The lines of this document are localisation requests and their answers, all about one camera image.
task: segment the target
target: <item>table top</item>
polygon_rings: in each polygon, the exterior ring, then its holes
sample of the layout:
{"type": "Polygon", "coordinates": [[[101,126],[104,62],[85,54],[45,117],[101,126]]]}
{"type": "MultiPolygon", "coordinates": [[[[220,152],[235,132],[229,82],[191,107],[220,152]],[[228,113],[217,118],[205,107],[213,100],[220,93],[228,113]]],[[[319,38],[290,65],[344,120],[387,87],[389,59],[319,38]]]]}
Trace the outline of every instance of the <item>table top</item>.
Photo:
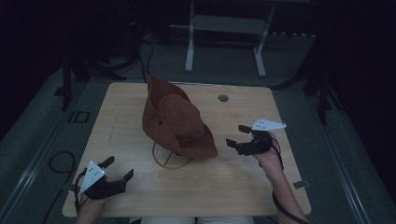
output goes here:
{"type": "MultiPolygon", "coordinates": [[[[77,174],[90,161],[115,162],[106,168],[107,181],[120,180],[131,169],[134,177],[126,192],[106,201],[103,217],[212,217],[275,215],[272,187],[258,162],[240,156],[227,147],[226,138],[248,142],[251,134],[238,132],[238,125],[251,126],[257,119],[281,122],[271,91],[263,87],[177,84],[200,110],[201,118],[214,136],[219,155],[214,159],[192,160],[176,170],[164,169],[152,155],[154,142],[143,132],[142,115],[148,96],[147,84],[113,83],[93,126],[77,174]],[[221,102],[219,96],[229,100],[221,102]]],[[[285,130],[275,130],[282,151],[285,175],[293,193],[308,214],[311,206],[301,181],[285,130]]],[[[169,151],[155,147],[164,161],[169,151]]],[[[173,156],[168,165],[180,165],[186,158],[173,156]]],[[[69,193],[63,213],[75,217],[74,194],[69,193]]]]}

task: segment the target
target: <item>human hand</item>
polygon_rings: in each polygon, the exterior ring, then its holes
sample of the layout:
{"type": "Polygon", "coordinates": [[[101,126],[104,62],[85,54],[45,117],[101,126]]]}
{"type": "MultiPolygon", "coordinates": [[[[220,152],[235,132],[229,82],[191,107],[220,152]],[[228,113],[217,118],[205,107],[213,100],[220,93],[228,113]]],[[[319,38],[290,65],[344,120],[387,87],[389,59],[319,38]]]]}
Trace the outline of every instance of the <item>human hand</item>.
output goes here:
{"type": "MultiPolygon", "coordinates": [[[[277,146],[276,136],[273,133],[268,133],[274,139],[273,146],[277,146]]],[[[277,148],[271,147],[267,152],[252,155],[259,162],[260,167],[267,175],[283,173],[282,163],[277,151],[277,148]]]]}
{"type": "Polygon", "coordinates": [[[78,213],[77,224],[94,223],[100,216],[105,206],[106,198],[100,200],[92,200],[87,195],[82,194],[80,197],[80,208],[78,213]]]}

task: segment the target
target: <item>brown hat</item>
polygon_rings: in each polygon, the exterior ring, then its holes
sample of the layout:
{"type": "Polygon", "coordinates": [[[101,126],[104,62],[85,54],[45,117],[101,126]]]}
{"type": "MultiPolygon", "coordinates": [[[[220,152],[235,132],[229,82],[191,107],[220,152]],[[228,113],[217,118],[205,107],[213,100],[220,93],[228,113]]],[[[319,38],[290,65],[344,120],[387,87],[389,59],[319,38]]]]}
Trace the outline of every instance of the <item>brown hat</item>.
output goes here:
{"type": "Polygon", "coordinates": [[[212,132],[186,92],[154,76],[148,79],[142,126],[148,137],[177,155],[193,159],[218,155],[212,132]]]}

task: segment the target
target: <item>table leg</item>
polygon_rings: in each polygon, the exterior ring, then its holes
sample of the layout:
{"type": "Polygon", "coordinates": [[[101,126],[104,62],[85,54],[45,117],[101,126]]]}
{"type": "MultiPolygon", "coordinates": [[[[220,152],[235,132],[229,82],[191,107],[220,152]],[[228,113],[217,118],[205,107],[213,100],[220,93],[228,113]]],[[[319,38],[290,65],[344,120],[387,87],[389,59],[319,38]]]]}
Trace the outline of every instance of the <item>table leg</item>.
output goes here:
{"type": "Polygon", "coordinates": [[[189,36],[189,48],[187,49],[186,59],[186,72],[192,71],[192,63],[194,59],[194,1],[191,0],[190,5],[190,36],[189,36]]]}
{"type": "Polygon", "coordinates": [[[262,29],[262,39],[261,39],[259,45],[256,48],[254,48],[254,57],[256,58],[256,65],[257,65],[257,71],[259,73],[259,77],[266,76],[264,64],[262,62],[262,48],[264,46],[265,39],[268,36],[268,31],[270,29],[271,21],[272,21],[272,18],[274,17],[274,13],[275,13],[275,8],[276,7],[271,7],[267,21],[262,29]]]}

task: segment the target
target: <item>white tag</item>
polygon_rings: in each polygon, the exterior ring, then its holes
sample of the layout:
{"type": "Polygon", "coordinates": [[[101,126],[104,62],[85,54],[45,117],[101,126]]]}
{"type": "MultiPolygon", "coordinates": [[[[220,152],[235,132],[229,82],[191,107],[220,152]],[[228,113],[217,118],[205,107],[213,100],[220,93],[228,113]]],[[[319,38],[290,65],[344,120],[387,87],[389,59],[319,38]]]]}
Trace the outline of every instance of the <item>white tag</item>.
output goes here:
{"type": "Polygon", "coordinates": [[[82,181],[81,189],[79,193],[83,193],[85,190],[90,188],[94,183],[96,183],[100,178],[105,175],[105,171],[102,170],[96,163],[90,161],[88,165],[87,172],[85,173],[84,180],[82,181]]]}
{"type": "Polygon", "coordinates": [[[286,128],[285,123],[278,123],[268,119],[258,119],[252,126],[251,130],[255,131],[270,131],[275,129],[286,128]]]}

